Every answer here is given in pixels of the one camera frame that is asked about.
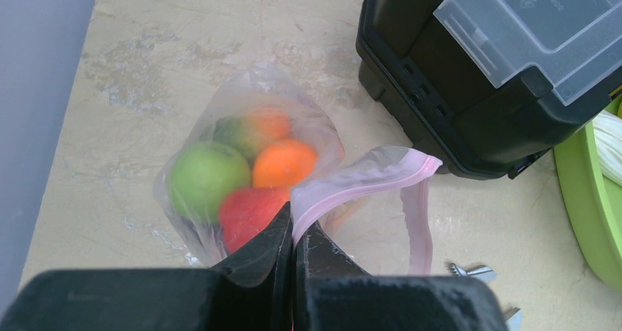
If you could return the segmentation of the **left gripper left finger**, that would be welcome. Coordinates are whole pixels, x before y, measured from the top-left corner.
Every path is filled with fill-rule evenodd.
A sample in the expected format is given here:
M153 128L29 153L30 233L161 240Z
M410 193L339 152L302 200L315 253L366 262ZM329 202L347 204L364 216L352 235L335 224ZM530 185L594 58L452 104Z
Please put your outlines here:
M51 270L33 278L3 330L290 330L290 205L210 268Z

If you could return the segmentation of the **toy orange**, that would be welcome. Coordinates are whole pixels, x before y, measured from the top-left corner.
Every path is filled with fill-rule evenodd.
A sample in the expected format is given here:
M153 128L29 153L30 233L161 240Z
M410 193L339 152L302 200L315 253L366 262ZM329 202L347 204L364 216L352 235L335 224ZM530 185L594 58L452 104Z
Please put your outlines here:
M283 139L262 150L252 169L256 188L292 187L315 169L317 152L297 139Z

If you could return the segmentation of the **toy red apple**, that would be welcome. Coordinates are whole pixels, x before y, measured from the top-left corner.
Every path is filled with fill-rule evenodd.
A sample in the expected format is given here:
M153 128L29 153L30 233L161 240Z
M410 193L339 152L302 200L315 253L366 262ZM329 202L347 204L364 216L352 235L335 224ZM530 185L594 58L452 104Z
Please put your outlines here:
M229 254L264 230L289 199L288 187L242 188L229 194L218 212L222 241Z

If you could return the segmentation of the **toy mango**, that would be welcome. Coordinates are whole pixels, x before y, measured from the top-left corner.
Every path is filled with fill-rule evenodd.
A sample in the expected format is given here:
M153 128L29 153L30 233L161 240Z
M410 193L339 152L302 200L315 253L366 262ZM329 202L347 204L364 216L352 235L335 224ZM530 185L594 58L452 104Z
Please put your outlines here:
M200 139L229 145L248 162L254 162L267 146L288 138L292 127L290 117L282 109L262 106L217 120L201 133Z

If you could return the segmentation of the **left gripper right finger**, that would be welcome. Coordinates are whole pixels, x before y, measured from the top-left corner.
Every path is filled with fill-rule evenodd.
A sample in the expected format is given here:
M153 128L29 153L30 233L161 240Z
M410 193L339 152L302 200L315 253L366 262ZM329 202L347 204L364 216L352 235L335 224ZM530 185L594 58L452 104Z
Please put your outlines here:
M313 224L293 248L295 330L506 330L471 277L374 276Z

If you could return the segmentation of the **clear zip top bag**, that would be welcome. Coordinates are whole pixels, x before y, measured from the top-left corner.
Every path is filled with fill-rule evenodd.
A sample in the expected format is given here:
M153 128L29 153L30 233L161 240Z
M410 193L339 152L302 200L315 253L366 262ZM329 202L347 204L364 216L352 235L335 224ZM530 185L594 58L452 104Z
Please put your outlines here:
M335 124L275 65L226 80L155 181L155 197L191 254L213 266L280 209L294 247L323 234L371 274L425 275L433 243L429 184L441 161L381 145L347 159Z

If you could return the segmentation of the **toy green apple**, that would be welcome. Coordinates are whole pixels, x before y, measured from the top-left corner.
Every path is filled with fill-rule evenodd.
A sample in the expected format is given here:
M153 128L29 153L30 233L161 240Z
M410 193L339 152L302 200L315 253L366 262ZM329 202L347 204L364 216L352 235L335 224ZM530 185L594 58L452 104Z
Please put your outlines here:
M182 217L216 224L224 199L249 187L251 177L248 161L236 149L220 142L196 142L170 168L169 198Z

